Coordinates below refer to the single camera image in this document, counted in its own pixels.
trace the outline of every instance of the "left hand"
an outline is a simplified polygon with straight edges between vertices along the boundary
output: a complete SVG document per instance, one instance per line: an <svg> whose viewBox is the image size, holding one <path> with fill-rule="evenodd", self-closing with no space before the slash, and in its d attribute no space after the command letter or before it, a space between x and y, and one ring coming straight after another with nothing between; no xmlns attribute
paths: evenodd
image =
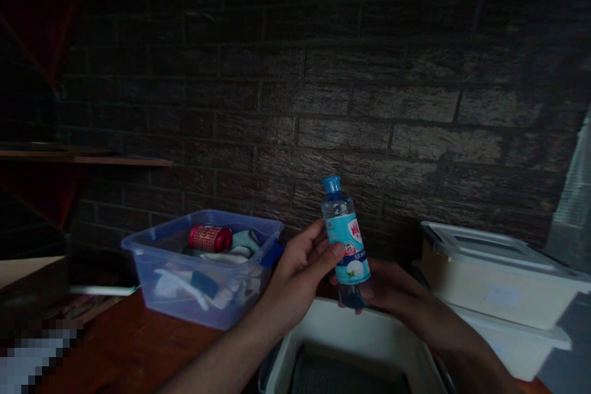
<svg viewBox="0 0 591 394"><path fill-rule="evenodd" d="M324 219L318 219L287 242L283 256L261 300L253 308L277 338L302 321L316 288L343 257L342 243L329 245Z"/></svg>

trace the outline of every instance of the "plastic bottle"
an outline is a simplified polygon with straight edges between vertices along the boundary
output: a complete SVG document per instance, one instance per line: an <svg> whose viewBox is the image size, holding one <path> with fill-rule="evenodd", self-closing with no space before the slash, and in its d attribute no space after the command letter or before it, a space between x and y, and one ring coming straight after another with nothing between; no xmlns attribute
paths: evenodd
<svg viewBox="0 0 591 394"><path fill-rule="evenodd" d="M369 264L361 239L353 199L340 189L340 177L332 175L322 180L326 200L322 203L322 215L330 244L341 242L347 255L335 267L339 282L340 301L348 308L368 306L360 293L360 284L371 277Z"/></svg>

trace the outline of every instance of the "wooden table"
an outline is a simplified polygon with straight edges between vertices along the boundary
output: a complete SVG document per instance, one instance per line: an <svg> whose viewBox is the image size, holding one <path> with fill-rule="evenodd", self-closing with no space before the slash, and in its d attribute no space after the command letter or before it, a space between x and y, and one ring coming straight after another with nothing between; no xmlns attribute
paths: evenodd
<svg viewBox="0 0 591 394"><path fill-rule="evenodd" d="M337 297L328 283L321 283L316 295ZM138 291L87 325L84 337L44 375L36 392L151 393L222 334L147 309ZM258 373L244 393L258 393L257 379ZM538 379L520 386L529 394L550 393Z"/></svg>

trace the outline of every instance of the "white storage box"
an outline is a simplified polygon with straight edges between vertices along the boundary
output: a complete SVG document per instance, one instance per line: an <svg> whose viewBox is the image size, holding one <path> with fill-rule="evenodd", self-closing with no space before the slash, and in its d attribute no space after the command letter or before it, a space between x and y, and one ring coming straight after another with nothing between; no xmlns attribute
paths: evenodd
<svg viewBox="0 0 591 394"><path fill-rule="evenodd" d="M444 393L427 346L394 317L372 310L341 309L317 297L302 322L283 339L266 394L287 394L297 353L303 345L381 377L404 372L413 394Z"/></svg>
<svg viewBox="0 0 591 394"><path fill-rule="evenodd" d="M512 237L422 222L419 264L445 301L538 329L551 329L591 278Z"/></svg>
<svg viewBox="0 0 591 394"><path fill-rule="evenodd" d="M488 342L516 379L533 380L554 348L572 349L571 339L558 326L542 331L460 307L451 308Z"/></svg>

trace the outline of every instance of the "gray cloth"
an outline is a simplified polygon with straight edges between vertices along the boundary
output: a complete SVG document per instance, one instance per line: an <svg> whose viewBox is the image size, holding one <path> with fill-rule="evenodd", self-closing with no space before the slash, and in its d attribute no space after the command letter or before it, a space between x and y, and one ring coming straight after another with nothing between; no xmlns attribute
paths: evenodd
<svg viewBox="0 0 591 394"><path fill-rule="evenodd" d="M348 363L312 354L306 348L295 362L291 394L410 394L406 375L388 380Z"/></svg>

